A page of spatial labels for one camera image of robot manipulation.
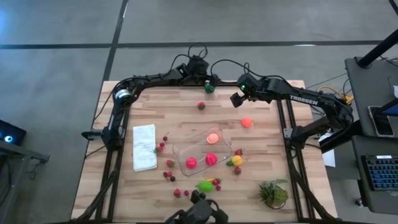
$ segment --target potted plant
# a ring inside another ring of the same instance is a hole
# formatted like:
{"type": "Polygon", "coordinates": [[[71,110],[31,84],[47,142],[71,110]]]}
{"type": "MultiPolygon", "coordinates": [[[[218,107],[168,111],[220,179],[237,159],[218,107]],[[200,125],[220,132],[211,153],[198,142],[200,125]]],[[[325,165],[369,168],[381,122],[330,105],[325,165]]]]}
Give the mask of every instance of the potted plant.
{"type": "Polygon", "coordinates": [[[285,206],[288,199],[287,191],[277,185],[283,183],[287,183],[287,180],[264,181],[260,185],[259,191],[261,201],[273,209],[280,209],[285,206]]]}

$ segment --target yellow fruit toy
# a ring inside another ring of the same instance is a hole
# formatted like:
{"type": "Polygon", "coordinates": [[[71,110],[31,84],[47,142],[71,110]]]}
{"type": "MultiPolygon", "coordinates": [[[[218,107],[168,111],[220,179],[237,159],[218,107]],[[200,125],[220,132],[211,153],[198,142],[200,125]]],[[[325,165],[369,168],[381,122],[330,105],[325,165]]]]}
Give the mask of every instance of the yellow fruit toy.
{"type": "Polygon", "coordinates": [[[233,156],[233,157],[231,158],[231,160],[228,161],[226,164],[227,164],[228,166],[239,166],[239,165],[241,165],[242,163],[243,163],[243,159],[242,159],[241,156],[233,156]]]}

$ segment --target pink ball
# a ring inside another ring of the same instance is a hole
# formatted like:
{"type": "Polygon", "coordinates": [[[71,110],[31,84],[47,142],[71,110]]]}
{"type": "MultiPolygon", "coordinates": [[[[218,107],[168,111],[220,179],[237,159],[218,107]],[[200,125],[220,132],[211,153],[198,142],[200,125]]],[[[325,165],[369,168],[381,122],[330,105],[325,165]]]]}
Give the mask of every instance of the pink ball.
{"type": "Polygon", "coordinates": [[[194,169],[197,166],[198,162],[194,157],[189,157],[187,159],[186,165],[188,169],[194,169]]]}
{"type": "Polygon", "coordinates": [[[215,165],[217,160],[217,156],[214,153],[208,153],[206,155],[206,164],[209,166],[215,165]]]}

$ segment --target white paper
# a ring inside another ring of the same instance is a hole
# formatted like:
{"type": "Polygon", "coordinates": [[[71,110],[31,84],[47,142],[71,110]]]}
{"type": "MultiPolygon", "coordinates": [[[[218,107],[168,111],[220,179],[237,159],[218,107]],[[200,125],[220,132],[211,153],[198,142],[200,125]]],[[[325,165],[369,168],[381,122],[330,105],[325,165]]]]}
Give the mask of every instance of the white paper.
{"type": "Polygon", "coordinates": [[[398,98],[398,86],[394,86],[394,96],[398,98]]]}
{"type": "MultiPolygon", "coordinates": [[[[331,136],[331,134],[326,133],[319,138],[319,141],[322,141],[322,140],[328,138],[329,136],[331,136]]],[[[334,149],[323,153],[322,157],[323,157],[323,162],[325,163],[325,166],[336,167],[335,150],[334,149]]]]}
{"type": "Polygon", "coordinates": [[[132,169],[142,171],[157,167],[155,125],[132,128],[132,169]]]}

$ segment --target keyboard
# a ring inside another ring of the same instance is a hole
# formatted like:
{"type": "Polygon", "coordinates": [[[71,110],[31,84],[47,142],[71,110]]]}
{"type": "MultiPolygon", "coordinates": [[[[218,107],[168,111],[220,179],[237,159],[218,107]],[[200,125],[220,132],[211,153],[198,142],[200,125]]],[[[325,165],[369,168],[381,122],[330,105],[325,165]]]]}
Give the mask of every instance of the keyboard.
{"type": "Polygon", "coordinates": [[[362,156],[372,190],[398,190],[398,155],[362,156]]]}

